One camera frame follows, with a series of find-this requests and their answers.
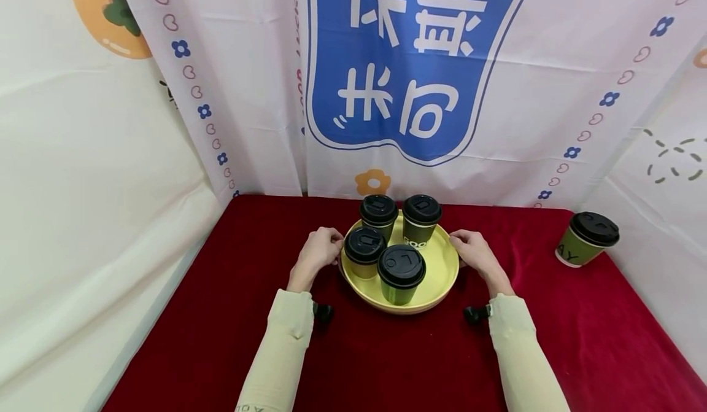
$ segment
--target black plastic lid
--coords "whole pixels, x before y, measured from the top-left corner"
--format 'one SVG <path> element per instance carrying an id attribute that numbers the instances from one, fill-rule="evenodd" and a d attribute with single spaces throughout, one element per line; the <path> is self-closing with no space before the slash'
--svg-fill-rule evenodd
<path id="1" fill-rule="evenodd" d="M 344 240 L 346 257 L 355 263 L 373 264 L 385 249 L 386 241 L 381 231 L 361 226 L 349 232 Z"/>
<path id="2" fill-rule="evenodd" d="M 442 207 L 427 194 L 416 194 L 402 204 L 402 213 L 411 222 L 433 225 L 442 218 Z"/>
<path id="3" fill-rule="evenodd" d="M 367 195 L 358 208 L 361 218 L 373 225 L 385 225 L 397 218 L 397 206 L 394 199 L 384 194 Z"/>
<path id="4" fill-rule="evenodd" d="M 426 273 L 427 266 L 422 254 L 406 244 L 390 246 L 378 259 L 378 276 L 396 289 L 418 286 Z"/>
<path id="5" fill-rule="evenodd" d="M 619 241 L 619 227 L 596 212 L 579 212 L 570 219 L 572 231 L 588 243 L 608 248 Z"/>

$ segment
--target paper coffee cup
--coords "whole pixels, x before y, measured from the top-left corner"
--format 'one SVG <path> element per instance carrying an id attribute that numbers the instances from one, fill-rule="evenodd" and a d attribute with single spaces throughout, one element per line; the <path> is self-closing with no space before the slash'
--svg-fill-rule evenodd
<path id="1" fill-rule="evenodd" d="M 376 228 L 361 226 L 349 232 L 344 239 L 344 253 L 353 273 L 366 279 L 375 277 L 385 245 L 385 237 Z"/>
<path id="2" fill-rule="evenodd" d="M 567 266 L 580 268 L 618 241 L 619 227 L 614 222 L 596 212 L 579 212 L 570 219 L 555 248 L 555 257 Z"/>
<path id="3" fill-rule="evenodd" d="M 378 258 L 383 297 L 392 305 L 406 305 L 427 273 L 425 259 L 412 246 L 397 244 Z"/>
<path id="4" fill-rule="evenodd" d="M 389 243 L 398 215 L 394 199 L 383 194 L 367 195 L 358 212 L 361 214 L 361 224 L 380 230 L 385 243 Z"/>
<path id="5" fill-rule="evenodd" d="M 402 204 L 402 236 L 405 244 L 422 249 L 442 217 L 442 207 L 429 195 L 417 194 Z"/>

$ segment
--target yellow tray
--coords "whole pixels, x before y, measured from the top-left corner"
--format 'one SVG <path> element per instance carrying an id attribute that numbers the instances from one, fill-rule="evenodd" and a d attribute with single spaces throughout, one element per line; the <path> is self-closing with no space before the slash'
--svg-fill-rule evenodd
<path id="1" fill-rule="evenodd" d="M 360 220 L 349 231 L 359 226 L 361 226 Z M 399 211 L 388 246 L 403 243 L 402 211 Z M 427 275 L 417 287 L 412 300 L 404 306 L 392 305 L 383 297 L 381 278 L 377 274 L 376 277 L 369 279 L 355 275 L 350 267 L 350 260 L 343 250 L 340 261 L 341 273 L 349 285 L 353 287 L 353 290 L 373 308 L 397 315 L 424 313 L 442 301 L 452 288 L 459 273 L 459 257 L 454 246 L 449 242 L 449 235 L 439 225 L 434 230 L 432 239 L 429 240 L 427 246 L 419 251 L 427 264 Z"/>

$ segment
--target table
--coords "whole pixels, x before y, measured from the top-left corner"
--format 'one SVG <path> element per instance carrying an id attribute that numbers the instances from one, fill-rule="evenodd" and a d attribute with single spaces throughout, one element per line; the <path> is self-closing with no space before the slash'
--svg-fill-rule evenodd
<path id="1" fill-rule="evenodd" d="M 601 254 L 585 268 L 554 257 L 571 213 L 444 206 L 441 225 L 484 234 L 538 328 L 572 411 L 707 410 L 707 388 L 632 287 Z M 310 231 L 346 232 L 358 202 L 243 195 L 233 199 L 135 355 L 104 412 L 233 412 L 279 287 Z M 312 288 L 333 305 L 315 324 L 295 411 L 505 411 L 481 279 L 462 269 L 436 308 L 380 313 L 331 266 Z"/>

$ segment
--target beige sleeve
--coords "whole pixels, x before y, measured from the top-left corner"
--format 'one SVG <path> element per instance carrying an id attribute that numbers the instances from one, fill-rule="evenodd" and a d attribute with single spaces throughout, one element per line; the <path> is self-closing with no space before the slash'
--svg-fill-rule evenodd
<path id="1" fill-rule="evenodd" d="M 489 329 L 508 411 L 569 411 L 552 367 L 535 337 L 535 324 L 525 301 L 520 297 L 497 295 L 490 301 Z"/>
<path id="2" fill-rule="evenodd" d="M 312 338 L 312 307 L 309 292 L 277 291 L 236 412 L 292 411 L 305 351 Z"/>

